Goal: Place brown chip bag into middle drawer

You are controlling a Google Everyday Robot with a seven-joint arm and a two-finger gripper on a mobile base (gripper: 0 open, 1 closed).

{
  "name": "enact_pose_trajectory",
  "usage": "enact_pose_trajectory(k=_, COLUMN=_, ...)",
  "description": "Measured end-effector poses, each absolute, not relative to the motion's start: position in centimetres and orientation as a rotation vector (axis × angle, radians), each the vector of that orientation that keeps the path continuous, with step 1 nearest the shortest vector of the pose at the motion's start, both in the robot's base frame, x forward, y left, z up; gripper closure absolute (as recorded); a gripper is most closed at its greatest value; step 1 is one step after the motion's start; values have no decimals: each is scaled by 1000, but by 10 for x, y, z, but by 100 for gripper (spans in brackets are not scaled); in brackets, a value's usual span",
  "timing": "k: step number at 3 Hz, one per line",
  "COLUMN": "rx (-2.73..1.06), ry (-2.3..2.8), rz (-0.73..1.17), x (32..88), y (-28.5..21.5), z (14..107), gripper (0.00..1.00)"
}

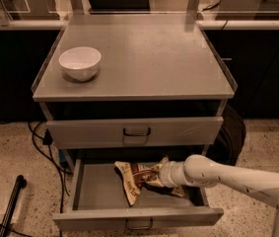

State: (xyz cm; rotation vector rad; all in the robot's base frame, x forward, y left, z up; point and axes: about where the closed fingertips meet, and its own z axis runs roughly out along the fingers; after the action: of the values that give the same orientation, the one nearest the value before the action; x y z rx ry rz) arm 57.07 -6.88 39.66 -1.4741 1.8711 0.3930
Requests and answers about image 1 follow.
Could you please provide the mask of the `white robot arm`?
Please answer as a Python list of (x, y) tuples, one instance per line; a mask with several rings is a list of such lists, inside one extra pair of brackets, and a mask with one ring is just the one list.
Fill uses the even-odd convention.
[(219, 164), (202, 155), (183, 162), (168, 161), (159, 171), (162, 185), (206, 186), (222, 184), (276, 208), (272, 237), (279, 237), (279, 173)]

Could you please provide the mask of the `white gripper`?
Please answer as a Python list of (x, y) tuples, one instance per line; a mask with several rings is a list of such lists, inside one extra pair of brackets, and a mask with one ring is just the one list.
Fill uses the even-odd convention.
[(181, 185), (188, 185), (182, 162), (170, 161), (166, 155), (162, 158), (160, 164), (164, 165), (159, 171), (159, 178), (165, 187), (174, 188)]

